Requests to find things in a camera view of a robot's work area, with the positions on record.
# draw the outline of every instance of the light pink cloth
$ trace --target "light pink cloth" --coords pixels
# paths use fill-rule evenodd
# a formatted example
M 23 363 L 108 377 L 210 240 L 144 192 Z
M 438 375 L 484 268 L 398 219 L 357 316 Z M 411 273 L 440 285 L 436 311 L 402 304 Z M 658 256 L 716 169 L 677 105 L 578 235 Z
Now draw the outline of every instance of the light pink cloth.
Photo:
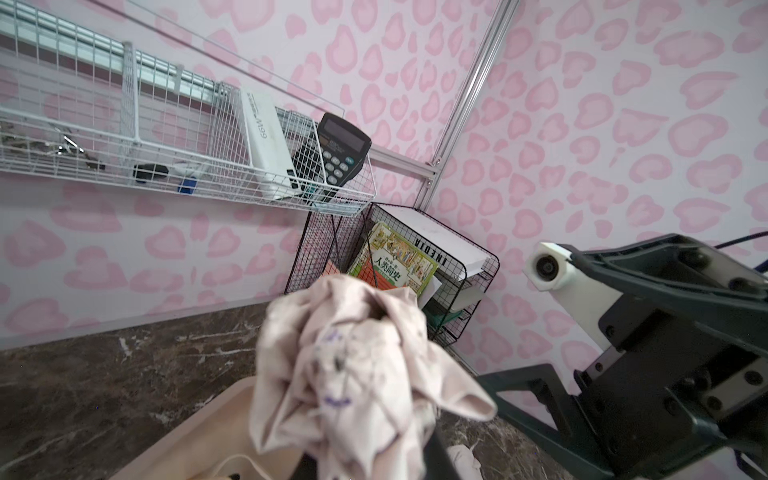
M 436 409 L 489 420 L 496 404 L 442 348 L 409 288 L 346 275 L 273 301 L 257 344 L 250 434 L 260 453 L 293 445 L 318 480 L 419 480 Z

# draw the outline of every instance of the white box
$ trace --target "white box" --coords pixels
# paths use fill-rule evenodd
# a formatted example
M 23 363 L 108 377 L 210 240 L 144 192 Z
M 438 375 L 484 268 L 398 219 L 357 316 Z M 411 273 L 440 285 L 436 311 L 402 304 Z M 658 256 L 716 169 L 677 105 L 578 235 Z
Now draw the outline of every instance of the white box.
M 258 175 L 261 196 L 279 200 L 301 195 L 299 184 L 287 178 L 296 174 L 272 98 L 264 93 L 245 90 L 240 97 L 251 166 L 266 172 Z
M 482 267 L 485 264 L 485 261 L 490 258 L 485 251 L 480 250 L 471 242 L 460 237 L 442 223 L 423 215 L 417 210 L 408 207 L 399 207 L 397 205 L 380 205 L 380 207 L 386 213 L 392 215 L 397 220 L 400 220 L 408 228 L 425 238 L 428 242 L 431 242 L 436 247 L 455 258 L 458 262 L 463 263 L 464 267 L 467 269 L 466 278 L 482 272 Z M 425 253 L 432 257 L 432 253 L 429 251 L 425 250 Z M 444 273 L 452 276 L 459 282 L 465 279 L 464 272 L 449 271 Z

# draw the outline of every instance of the calculator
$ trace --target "calculator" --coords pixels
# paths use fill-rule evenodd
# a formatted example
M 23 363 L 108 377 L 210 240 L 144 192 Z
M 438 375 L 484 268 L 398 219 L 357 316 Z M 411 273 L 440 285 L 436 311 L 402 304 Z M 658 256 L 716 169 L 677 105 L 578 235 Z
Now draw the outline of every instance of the calculator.
M 320 151 L 308 139 L 293 155 L 293 167 L 298 178 L 342 187 L 355 177 L 371 148 L 371 138 L 358 127 L 334 114 L 326 113 L 317 125 Z M 327 202 L 336 196 L 336 190 L 318 192 L 316 187 L 302 182 L 301 189 L 307 200 Z
M 326 183 L 343 187 L 362 170 L 371 137 L 334 114 L 326 113 L 317 125 Z

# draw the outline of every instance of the beige container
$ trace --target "beige container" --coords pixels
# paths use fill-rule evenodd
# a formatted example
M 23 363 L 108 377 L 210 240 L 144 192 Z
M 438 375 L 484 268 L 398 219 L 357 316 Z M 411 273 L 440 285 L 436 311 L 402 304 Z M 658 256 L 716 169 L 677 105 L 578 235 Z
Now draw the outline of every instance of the beige container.
M 248 434 L 255 385 L 255 376 L 236 382 L 111 480 L 226 478 L 233 473 L 240 480 L 287 480 L 303 452 L 256 453 Z

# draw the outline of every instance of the white roller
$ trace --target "white roller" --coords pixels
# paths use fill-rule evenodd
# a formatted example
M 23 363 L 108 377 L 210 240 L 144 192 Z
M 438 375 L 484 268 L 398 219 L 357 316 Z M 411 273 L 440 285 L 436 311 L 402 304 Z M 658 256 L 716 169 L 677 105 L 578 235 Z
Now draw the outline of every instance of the white roller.
M 547 255 L 558 262 L 558 275 L 550 281 L 536 273 L 536 262 Z M 598 327 L 598 320 L 621 296 L 614 290 L 589 278 L 571 265 L 571 252 L 556 243 L 542 242 L 525 261 L 523 272 L 540 292 L 549 292 L 565 311 L 603 350 L 611 343 Z

